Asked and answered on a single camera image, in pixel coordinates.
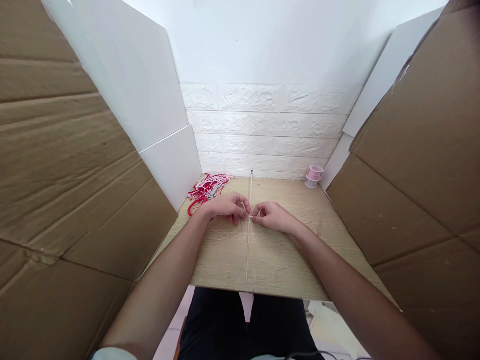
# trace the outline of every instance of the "left hand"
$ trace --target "left hand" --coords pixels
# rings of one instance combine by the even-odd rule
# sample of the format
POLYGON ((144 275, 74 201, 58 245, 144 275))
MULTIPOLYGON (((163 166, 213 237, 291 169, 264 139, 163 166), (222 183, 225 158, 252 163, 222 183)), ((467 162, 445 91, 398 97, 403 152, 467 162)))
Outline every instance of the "left hand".
POLYGON ((230 192, 205 202, 197 210, 197 213, 199 210, 207 212, 212 219, 219 216, 228 216, 228 221, 238 225, 239 217, 242 219, 248 218, 252 208, 245 196, 237 192, 230 192))

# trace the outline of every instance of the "white spool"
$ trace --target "white spool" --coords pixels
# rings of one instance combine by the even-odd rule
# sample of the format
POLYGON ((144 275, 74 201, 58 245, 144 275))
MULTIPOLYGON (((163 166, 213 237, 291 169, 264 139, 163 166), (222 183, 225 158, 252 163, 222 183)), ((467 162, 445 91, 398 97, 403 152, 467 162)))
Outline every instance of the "white spool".
POLYGON ((306 181, 305 181, 305 186, 307 188, 310 188, 310 189, 316 189, 317 186, 318 186, 318 183, 319 181, 321 180, 322 178, 320 177, 318 180, 310 180, 309 179, 309 176, 307 175, 306 176, 306 181))

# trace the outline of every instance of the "white brick wallpaper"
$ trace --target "white brick wallpaper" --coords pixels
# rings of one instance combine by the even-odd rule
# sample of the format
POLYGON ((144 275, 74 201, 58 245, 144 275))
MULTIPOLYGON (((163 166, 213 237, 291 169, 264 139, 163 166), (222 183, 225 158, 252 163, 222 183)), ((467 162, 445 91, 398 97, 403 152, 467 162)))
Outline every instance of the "white brick wallpaper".
POLYGON ((304 180, 325 167, 361 86, 183 83, 204 173, 304 180))

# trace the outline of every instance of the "pink thread spool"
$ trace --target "pink thread spool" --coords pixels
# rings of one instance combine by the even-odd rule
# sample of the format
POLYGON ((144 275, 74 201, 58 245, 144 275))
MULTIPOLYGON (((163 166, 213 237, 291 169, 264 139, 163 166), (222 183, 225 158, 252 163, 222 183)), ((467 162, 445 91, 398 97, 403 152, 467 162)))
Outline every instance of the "pink thread spool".
POLYGON ((317 183, 322 179, 324 168, 317 165, 310 165, 310 171, 306 176, 305 186, 311 189, 317 187, 317 183))
POLYGON ((313 181, 320 181, 322 179, 322 173, 324 168, 317 165, 310 165, 310 171, 308 172, 307 179, 313 181))

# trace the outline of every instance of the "light wood grain surface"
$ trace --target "light wood grain surface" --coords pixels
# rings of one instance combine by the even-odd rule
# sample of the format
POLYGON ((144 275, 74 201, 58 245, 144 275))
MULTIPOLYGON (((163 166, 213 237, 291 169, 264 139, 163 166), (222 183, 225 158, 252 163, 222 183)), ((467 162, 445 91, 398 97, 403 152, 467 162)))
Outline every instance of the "light wood grain surface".
MULTIPOLYGON (((232 179, 222 192, 222 195, 237 192, 250 194, 250 178, 232 179)), ((161 244, 156 258, 189 220, 187 212, 192 202, 187 199, 180 211, 178 219, 170 233, 161 244)), ((191 284, 204 288, 245 291, 247 276, 247 237, 248 221, 244 226, 240 222, 234 225, 227 218, 217 218, 210 222, 200 254, 195 266, 191 284)))
MULTIPOLYGON (((323 190, 310 189, 302 181, 255 178, 253 174, 252 209, 273 200, 282 205, 341 257, 393 301, 380 278, 365 259, 323 190)), ((223 191, 250 196, 250 178, 234 179, 223 191)), ((186 200, 158 254, 173 240, 189 219, 186 200)), ((260 225, 235 226, 226 219, 216 219, 208 227, 192 285, 247 291, 274 296, 311 300, 329 300, 295 240, 260 225)))

